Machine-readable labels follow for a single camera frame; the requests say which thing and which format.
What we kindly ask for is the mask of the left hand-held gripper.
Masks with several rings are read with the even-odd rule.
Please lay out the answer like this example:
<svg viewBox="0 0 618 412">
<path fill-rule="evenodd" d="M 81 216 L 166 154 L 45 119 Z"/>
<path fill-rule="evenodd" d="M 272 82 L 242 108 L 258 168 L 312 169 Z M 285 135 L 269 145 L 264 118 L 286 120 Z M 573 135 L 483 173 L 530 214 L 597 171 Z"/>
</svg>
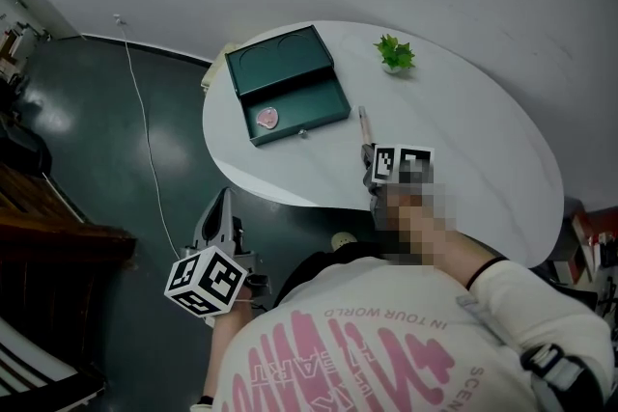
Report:
<svg viewBox="0 0 618 412">
<path fill-rule="evenodd" d="M 165 297 L 210 328 L 217 316 L 232 310 L 242 287 L 250 290 L 248 303 L 271 294 L 268 275 L 258 271 L 259 257 L 242 248 L 233 197 L 226 187 L 213 198 L 198 221 L 194 244 L 173 264 L 164 290 Z"/>
</svg>

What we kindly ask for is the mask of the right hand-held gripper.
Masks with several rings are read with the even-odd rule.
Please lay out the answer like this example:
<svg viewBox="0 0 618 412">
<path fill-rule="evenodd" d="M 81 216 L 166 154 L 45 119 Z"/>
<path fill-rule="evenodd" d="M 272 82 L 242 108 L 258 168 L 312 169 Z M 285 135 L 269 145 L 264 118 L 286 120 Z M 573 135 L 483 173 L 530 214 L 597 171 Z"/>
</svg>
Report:
<svg viewBox="0 0 618 412">
<path fill-rule="evenodd" d="M 363 184 L 370 195 L 370 208 L 378 208 L 388 186 L 418 189 L 434 182 L 435 150 L 412 145 L 363 144 L 360 152 L 365 169 Z"/>
</svg>

